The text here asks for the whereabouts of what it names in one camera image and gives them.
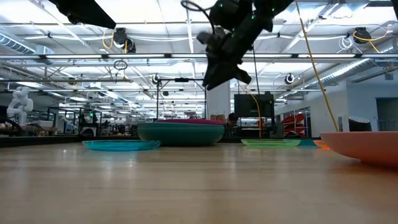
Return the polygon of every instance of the black monitor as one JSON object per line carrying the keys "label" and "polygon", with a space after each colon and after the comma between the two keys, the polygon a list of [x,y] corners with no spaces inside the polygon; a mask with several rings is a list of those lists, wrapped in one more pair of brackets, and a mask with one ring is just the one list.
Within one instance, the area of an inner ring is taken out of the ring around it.
{"label": "black monitor", "polygon": [[[266,118],[274,117],[274,95],[266,93],[253,95],[259,103],[260,116]],[[258,118],[257,104],[253,97],[248,94],[234,96],[235,115],[240,118]]]}

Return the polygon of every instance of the teal plate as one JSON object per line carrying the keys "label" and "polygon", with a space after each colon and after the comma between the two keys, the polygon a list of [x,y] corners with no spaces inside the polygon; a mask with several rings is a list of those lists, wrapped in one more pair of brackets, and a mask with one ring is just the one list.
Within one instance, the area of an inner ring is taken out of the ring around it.
{"label": "teal plate", "polygon": [[140,141],[140,140],[100,140],[83,141],[83,145],[96,151],[141,151],[156,149],[160,146],[159,141]]}

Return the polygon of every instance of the white robot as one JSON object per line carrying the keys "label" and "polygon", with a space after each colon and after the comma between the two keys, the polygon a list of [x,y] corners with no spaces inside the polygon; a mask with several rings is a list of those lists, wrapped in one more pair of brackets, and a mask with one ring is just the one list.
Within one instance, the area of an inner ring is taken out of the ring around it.
{"label": "white robot", "polygon": [[17,114],[20,126],[26,125],[27,112],[33,110],[33,100],[27,97],[29,92],[29,87],[18,87],[17,91],[12,93],[12,101],[7,108],[7,117],[13,118]]}
{"label": "white robot", "polygon": [[75,124],[73,124],[73,121],[69,121],[67,120],[67,118],[65,116],[61,117],[61,120],[63,122],[65,122],[67,125],[69,125],[70,127],[72,127],[72,129],[77,130],[77,126]]}

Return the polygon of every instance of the green plate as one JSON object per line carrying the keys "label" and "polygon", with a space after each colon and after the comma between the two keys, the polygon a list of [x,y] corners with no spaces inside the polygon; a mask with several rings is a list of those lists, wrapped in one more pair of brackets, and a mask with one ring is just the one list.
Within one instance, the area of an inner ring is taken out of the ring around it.
{"label": "green plate", "polygon": [[297,147],[297,139],[242,139],[242,143],[252,147]]}
{"label": "green plate", "polygon": [[217,125],[214,128],[138,127],[141,140],[160,141],[162,146],[210,146],[218,142],[223,135],[224,126]]}

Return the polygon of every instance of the teal bowl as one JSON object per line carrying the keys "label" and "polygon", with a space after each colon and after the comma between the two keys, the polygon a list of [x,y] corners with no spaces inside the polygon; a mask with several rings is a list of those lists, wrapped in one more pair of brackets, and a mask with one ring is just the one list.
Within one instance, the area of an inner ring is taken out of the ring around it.
{"label": "teal bowl", "polygon": [[214,124],[188,124],[188,123],[170,123],[170,122],[158,122],[158,123],[138,123],[138,128],[223,128],[223,125]]}
{"label": "teal bowl", "polygon": [[160,141],[162,146],[210,146],[221,140],[224,135],[224,126],[211,126],[213,127],[143,128],[138,126],[138,136],[141,140]]}
{"label": "teal bowl", "polygon": [[140,141],[140,140],[99,140],[83,141],[83,145],[96,151],[141,151],[156,149],[160,146],[159,141]]}

